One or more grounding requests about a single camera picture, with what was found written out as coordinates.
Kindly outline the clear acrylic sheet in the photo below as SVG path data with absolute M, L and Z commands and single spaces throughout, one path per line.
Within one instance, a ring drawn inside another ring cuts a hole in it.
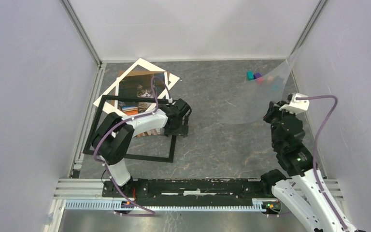
M 269 102 L 282 99 L 283 91 L 295 61 L 301 49 L 296 49 L 287 59 L 268 72 L 259 72 L 264 78 L 260 85 L 254 80 L 244 82 L 231 87 L 231 94 L 224 99 L 219 106 L 218 122 L 221 124 L 246 124 L 262 118 L 269 107 Z M 266 78 L 274 76 L 272 84 L 268 84 Z

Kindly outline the white mat board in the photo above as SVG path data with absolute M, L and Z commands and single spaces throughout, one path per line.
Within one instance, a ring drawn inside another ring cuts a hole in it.
M 169 90 L 171 90 L 174 87 L 174 85 L 180 80 L 180 78 L 178 76 L 176 76 L 176 75 L 158 67 L 155 64 L 152 64 L 149 61 L 146 61 L 143 58 L 139 58 L 129 68 L 127 68 L 122 74 L 118 75 L 116 80 L 101 94 L 101 96 L 99 96 L 93 102 L 93 105 L 96 106 L 96 107 L 100 107 L 100 101 L 101 101 L 101 98 L 102 98 L 103 95 L 111 96 L 111 97 L 117 96 L 117 94 L 119 92 L 118 88 L 119 88 L 120 82 L 122 80 L 124 80 L 124 78 L 126 78 L 131 72 L 135 71 L 134 69 L 136 69 L 138 67 L 141 67 L 141 68 L 145 69 L 146 71 L 150 71 L 150 72 L 164 73 L 165 74 L 164 81 L 165 81 L 165 84 L 166 84 L 166 86 L 168 87 Z M 166 90 L 163 87 L 163 90 L 158 95 L 158 98 L 168 100 L 169 99 L 169 90 Z M 151 102 L 152 102 L 151 106 L 147 110 L 152 109 L 152 107 L 156 105 L 155 101 L 152 98 L 151 99 L 146 98 L 146 100 L 151 100 Z M 106 100 L 106 102 L 104 103 L 104 106 L 103 106 L 103 111 L 107 114 L 115 112 L 120 116 L 125 116 L 125 114 L 122 111 L 118 110 L 118 108 L 117 108 L 118 100 L 114 100 L 113 104 L 110 104 L 111 101 L 113 101 L 113 100 Z

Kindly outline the cat photo print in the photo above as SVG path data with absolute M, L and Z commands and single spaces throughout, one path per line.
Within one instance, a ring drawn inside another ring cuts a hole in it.
M 155 100 L 153 94 L 155 93 L 158 97 L 158 95 L 162 92 L 164 85 L 165 81 L 162 73 L 126 77 L 120 82 L 118 88 L 119 92 L 117 95 L 128 98 L 152 98 Z M 131 116 L 154 110 L 155 106 L 153 106 L 152 109 L 147 110 L 151 104 L 152 103 L 150 102 L 130 102 L 118 100 L 117 108 L 125 115 Z

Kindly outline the black picture frame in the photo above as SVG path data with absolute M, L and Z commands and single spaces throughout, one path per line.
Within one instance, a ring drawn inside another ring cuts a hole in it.
M 103 113 L 103 109 L 106 109 L 105 103 L 107 103 L 107 100 L 121 100 L 123 102 L 150 102 L 150 103 L 156 103 L 155 100 L 151 98 L 128 98 L 128 97 L 119 97 L 119 96 L 112 96 L 112 95 L 102 95 L 100 97 L 99 105 L 97 106 L 97 109 L 95 111 L 93 121 L 90 127 L 90 131 L 88 134 L 88 138 L 86 140 L 86 143 L 83 147 L 82 154 L 85 155 L 93 155 L 94 150 L 91 150 L 92 143 L 91 138 L 95 134 L 95 129 L 97 129 L 100 116 Z M 135 154 L 126 154 L 125 158 L 131 159 L 131 160 L 145 160 L 145 161 L 154 161 L 154 162 L 165 162 L 165 163 L 173 163 L 174 160 L 174 153 L 175 153 L 175 144 L 176 144 L 177 136 L 172 135 L 171 136 L 171 145 L 170 145 L 170 151 L 168 157 L 153 157 L 153 156 L 146 156 L 146 155 L 135 155 Z

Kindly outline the brown backing board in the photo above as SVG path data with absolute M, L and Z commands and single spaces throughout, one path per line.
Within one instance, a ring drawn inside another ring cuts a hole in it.
M 131 76 L 142 76 L 142 75 L 153 75 L 153 74 L 160 74 L 162 73 L 163 76 L 164 76 L 164 73 L 165 72 L 159 72 L 159 71 L 136 71 L 136 70 L 132 70 L 130 71 L 127 75 L 125 75 L 125 77 L 131 77 Z

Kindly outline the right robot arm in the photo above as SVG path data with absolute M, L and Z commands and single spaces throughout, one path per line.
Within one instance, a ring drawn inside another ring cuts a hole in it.
M 296 114 L 289 103 L 271 101 L 263 120 L 271 126 L 271 146 L 278 163 L 301 194 L 277 169 L 260 177 L 261 194 L 279 199 L 309 232 L 358 231 L 335 202 L 313 155 L 302 143 L 303 122 Z

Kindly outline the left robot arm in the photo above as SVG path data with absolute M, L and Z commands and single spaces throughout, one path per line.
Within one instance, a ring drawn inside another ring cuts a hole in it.
M 188 120 L 192 109 L 188 103 L 178 99 L 173 103 L 132 116 L 119 116 L 109 113 L 88 142 L 95 151 L 94 159 L 104 164 L 111 179 L 115 182 L 114 191 L 121 197 L 132 192 L 132 176 L 129 173 L 125 157 L 132 138 L 139 134 L 161 129 L 163 135 L 171 137 L 169 156 L 151 157 L 150 161 L 172 162 L 176 139 L 188 135 Z

